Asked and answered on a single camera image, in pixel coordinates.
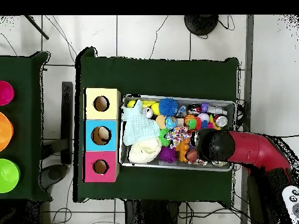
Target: white remote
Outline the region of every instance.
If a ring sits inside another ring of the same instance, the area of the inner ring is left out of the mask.
[[[283,201],[293,224],[299,224],[299,188],[290,185],[283,189]]]

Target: orange bowl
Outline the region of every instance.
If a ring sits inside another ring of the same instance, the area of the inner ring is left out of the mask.
[[[13,135],[13,125],[8,118],[0,113],[0,152],[6,148]]]

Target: metal tray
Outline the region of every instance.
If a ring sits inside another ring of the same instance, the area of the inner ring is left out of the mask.
[[[148,95],[138,95],[133,96],[131,94],[124,95],[121,105],[126,106],[130,100],[150,100],[159,102],[161,99],[166,98],[165,96],[148,96]],[[228,124],[223,128],[224,130],[235,130],[236,119],[237,119],[237,105],[233,101],[225,100],[202,100],[202,99],[191,99],[191,98],[178,98],[172,97],[175,99],[179,105],[185,105],[191,103],[202,103],[208,102],[211,106],[222,107],[227,110],[227,119]],[[188,170],[202,170],[202,171],[218,171],[218,172],[227,172],[232,169],[233,164],[227,163],[223,167],[213,166],[211,162],[208,162],[207,165],[193,165],[186,162],[180,162],[179,160],[173,163],[163,162],[156,157],[153,161],[148,162],[147,164],[132,164],[128,161],[128,151],[130,146],[125,146],[123,144],[123,131],[124,131],[124,121],[121,119],[120,124],[120,140],[119,140],[119,162],[122,166],[137,166],[137,167],[156,167],[164,169],[188,169]]]

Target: green tablecloth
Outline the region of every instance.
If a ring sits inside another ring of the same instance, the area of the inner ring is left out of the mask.
[[[121,167],[115,183],[82,182],[83,88],[117,88],[140,94],[236,100],[238,60],[167,61],[98,58],[85,49],[76,61],[74,200],[127,198],[222,201],[231,205],[232,171]]]
[[[0,81],[9,82],[15,98],[0,106],[13,125],[13,137],[0,152],[0,158],[15,162],[20,168],[20,180],[0,199],[50,200],[39,186],[41,159],[41,66],[48,58],[47,52],[37,52],[31,57],[0,56]]]

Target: green bowl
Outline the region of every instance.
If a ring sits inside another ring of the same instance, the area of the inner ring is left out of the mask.
[[[19,179],[19,167],[10,160],[0,159],[0,193],[8,193],[14,189]]]

